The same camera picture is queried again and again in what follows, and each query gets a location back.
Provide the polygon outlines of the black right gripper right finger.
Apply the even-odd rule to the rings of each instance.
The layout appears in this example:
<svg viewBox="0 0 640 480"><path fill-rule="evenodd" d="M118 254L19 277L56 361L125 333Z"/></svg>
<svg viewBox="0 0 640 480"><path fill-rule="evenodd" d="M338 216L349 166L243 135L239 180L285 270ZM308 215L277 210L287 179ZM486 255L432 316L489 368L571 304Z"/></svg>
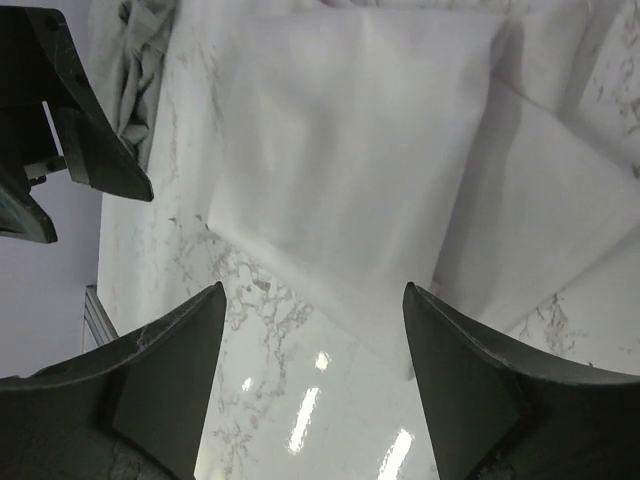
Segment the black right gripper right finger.
<svg viewBox="0 0 640 480"><path fill-rule="evenodd" d="M638 478L637 376L543 352L413 283L403 314L440 478Z"/></svg>

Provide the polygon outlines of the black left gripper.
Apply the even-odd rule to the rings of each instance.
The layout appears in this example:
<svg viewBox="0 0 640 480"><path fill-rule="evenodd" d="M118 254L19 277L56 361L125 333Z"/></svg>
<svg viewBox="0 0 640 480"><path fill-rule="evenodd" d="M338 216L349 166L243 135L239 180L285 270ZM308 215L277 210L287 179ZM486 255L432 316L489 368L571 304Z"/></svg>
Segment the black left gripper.
<svg viewBox="0 0 640 480"><path fill-rule="evenodd" d="M30 195L23 170L65 168L44 104L48 102L72 180L111 195L149 202L148 176L101 108L64 15L43 7L1 9L1 236L58 240L51 218Z"/></svg>

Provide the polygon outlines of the white t-shirt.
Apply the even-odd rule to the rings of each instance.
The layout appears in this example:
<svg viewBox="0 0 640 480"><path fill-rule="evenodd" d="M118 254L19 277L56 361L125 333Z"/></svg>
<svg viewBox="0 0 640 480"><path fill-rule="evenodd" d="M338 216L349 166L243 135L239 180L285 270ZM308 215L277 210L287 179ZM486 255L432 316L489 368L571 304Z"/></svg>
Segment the white t-shirt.
<svg viewBox="0 0 640 480"><path fill-rule="evenodd" d="M246 19L211 227L400 376L408 283L512 325L639 223L637 185L557 116L590 18L550 1Z"/></svg>

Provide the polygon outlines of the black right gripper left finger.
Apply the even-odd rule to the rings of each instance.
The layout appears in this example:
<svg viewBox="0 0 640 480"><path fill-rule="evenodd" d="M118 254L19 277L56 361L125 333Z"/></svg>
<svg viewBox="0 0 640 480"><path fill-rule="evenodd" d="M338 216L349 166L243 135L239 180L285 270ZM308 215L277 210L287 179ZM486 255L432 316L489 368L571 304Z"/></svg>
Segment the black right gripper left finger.
<svg viewBox="0 0 640 480"><path fill-rule="evenodd" d="M225 312L216 283L88 353L2 379L2 478L193 478Z"/></svg>

